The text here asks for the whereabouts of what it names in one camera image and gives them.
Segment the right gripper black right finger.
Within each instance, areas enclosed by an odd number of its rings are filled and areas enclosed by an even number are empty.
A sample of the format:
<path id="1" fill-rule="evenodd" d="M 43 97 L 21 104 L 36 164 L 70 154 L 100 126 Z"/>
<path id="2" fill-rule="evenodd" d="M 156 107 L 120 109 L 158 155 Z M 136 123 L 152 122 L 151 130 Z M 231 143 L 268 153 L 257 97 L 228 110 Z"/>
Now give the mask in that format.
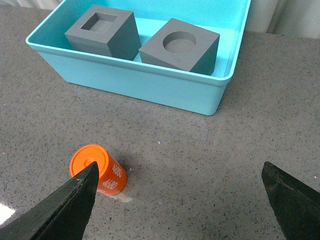
<path id="1" fill-rule="evenodd" d="M 320 238 L 320 193 L 269 161 L 262 181 L 276 220 L 287 240 Z"/>

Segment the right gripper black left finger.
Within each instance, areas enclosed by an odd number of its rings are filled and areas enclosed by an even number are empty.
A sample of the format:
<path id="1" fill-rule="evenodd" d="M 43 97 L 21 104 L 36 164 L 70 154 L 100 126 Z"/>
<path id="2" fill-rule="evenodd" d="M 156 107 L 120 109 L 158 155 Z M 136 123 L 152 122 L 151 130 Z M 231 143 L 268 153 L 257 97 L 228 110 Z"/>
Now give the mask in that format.
<path id="1" fill-rule="evenodd" d="M 95 204 L 99 169 L 92 162 L 0 230 L 2 240 L 81 240 Z"/>

